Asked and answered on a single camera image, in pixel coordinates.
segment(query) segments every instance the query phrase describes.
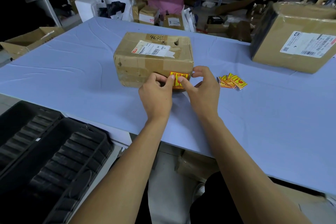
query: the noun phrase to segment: finger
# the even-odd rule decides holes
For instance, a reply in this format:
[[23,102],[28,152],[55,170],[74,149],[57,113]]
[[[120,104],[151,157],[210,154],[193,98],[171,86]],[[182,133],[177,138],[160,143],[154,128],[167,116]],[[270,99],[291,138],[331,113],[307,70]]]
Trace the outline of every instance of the finger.
[[188,81],[187,78],[180,76],[178,81],[182,84],[183,88],[185,88],[187,92],[195,90],[195,87]]
[[203,82],[203,81],[200,81],[198,84],[196,84],[196,85],[195,85],[195,88],[198,88],[199,86],[201,86],[201,85],[202,85],[202,82]]
[[161,74],[151,73],[147,81],[166,82],[167,78]]
[[167,78],[166,85],[164,87],[172,89],[173,85],[174,85],[174,82],[175,82],[175,75],[172,74]]
[[195,66],[193,68],[193,77],[200,77],[202,76],[204,81],[211,80],[214,78],[213,74],[211,73],[210,69],[207,66]]

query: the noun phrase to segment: light blue tablecloth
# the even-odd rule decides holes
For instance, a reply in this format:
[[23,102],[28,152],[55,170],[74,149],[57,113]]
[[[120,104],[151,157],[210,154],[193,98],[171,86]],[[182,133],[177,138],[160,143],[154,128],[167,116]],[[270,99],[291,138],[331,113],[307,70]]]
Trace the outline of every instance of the light blue tablecloth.
[[[0,93],[137,134],[146,114],[137,89],[118,81],[113,62],[127,31],[189,36],[195,65],[248,83],[241,91],[222,88],[218,112],[262,170],[336,194],[334,58],[306,74],[254,63],[248,44],[235,40],[92,18],[1,68]],[[173,98],[162,141],[211,156],[187,98]]]

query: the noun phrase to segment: black tray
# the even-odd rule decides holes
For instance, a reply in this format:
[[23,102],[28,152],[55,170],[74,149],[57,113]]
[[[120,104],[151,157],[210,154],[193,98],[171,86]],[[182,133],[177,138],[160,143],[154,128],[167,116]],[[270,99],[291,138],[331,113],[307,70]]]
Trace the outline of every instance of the black tray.
[[0,116],[0,178],[57,120],[60,112],[25,101]]
[[61,119],[0,179],[0,223],[66,223],[112,150],[104,132]]

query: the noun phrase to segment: right hand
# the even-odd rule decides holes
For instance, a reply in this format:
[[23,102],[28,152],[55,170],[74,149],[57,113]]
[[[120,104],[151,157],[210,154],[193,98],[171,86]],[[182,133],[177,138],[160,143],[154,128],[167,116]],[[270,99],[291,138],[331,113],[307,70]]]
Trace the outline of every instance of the right hand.
[[192,77],[203,77],[195,87],[184,77],[180,76],[178,81],[187,91],[190,103],[199,119],[218,116],[218,99],[220,85],[216,78],[206,66],[194,67]]

